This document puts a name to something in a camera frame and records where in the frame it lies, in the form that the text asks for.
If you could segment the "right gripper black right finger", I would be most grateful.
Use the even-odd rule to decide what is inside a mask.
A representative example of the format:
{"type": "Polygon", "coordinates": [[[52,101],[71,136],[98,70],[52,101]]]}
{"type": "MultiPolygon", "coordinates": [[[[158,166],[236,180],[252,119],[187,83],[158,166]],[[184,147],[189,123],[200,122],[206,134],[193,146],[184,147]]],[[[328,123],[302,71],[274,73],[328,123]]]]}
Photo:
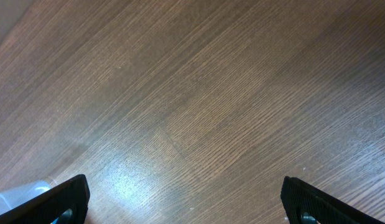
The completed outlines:
{"type": "Polygon", "coordinates": [[[284,177],[281,201],[290,224],[384,224],[296,177],[284,177]]]}

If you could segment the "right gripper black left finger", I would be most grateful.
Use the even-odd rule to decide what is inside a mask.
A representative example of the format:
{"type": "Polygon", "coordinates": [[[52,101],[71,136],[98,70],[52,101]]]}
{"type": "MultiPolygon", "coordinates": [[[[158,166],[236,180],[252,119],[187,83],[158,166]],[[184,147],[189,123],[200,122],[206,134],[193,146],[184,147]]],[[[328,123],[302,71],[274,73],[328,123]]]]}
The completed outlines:
{"type": "Polygon", "coordinates": [[[3,213],[0,215],[0,224],[84,224],[89,200],[86,176],[79,174],[3,213]]]}

